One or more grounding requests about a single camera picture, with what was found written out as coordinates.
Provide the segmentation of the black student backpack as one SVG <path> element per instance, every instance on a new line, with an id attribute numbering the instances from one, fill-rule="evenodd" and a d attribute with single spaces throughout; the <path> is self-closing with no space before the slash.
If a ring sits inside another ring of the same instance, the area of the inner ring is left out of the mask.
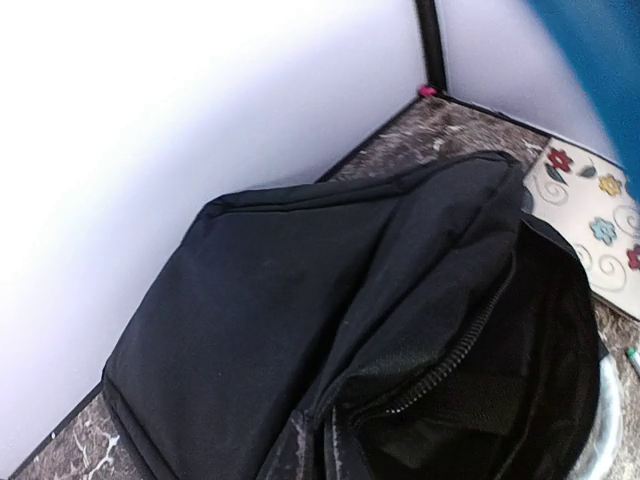
<path id="1" fill-rule="evenodd" d="M 145 479 L 565 479 L 604 352 L 569 243 L 479 151 L 198 213 L 103 370 Z"/>

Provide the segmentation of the dog picture book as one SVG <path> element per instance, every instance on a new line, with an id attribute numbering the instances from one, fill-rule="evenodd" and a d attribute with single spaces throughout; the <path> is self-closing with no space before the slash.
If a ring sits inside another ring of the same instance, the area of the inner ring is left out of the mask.
<path id="1" fill-rule="evenodd" d="M 639 176 L 639 3 L 531 1 L 593 103 L 619 161 Z"/>

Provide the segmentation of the floral ceramic tile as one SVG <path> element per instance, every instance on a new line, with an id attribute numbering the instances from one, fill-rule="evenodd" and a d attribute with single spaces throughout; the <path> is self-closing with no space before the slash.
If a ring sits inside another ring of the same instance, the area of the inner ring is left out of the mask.
<path id="1" fill-rule="evenodd" d="M 571 244 L 592 291 L 639 319 L 639 207 L 621 167 L 551 139 L 524 179 L 524 210 Z"/>

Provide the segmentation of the white pen with blue cap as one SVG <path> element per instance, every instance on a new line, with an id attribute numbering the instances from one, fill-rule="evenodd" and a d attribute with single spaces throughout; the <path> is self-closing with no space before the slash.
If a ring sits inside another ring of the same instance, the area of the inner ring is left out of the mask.
<path id="1" fill-rule="evenodd" d="M 639 354 L 639 351 L 637 349 L 635 349 L 635 348 L 628 348 L 626 354 L 627 354 L 627 358 L 628 358 L 630 364 L 632 365 L 632 368 L 634 369 L 636 374 L 638 376 L 640 376 L 640 354 Z"/>

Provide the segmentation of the black right frame post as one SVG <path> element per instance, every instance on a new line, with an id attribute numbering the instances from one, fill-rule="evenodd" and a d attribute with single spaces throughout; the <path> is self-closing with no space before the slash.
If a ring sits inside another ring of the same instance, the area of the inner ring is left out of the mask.
<path id="1" fill-rule="evenodd" d="M 448 90 L 442 38 L 434 0 L 416 0 L 427 85 L 438 94 Z"/>

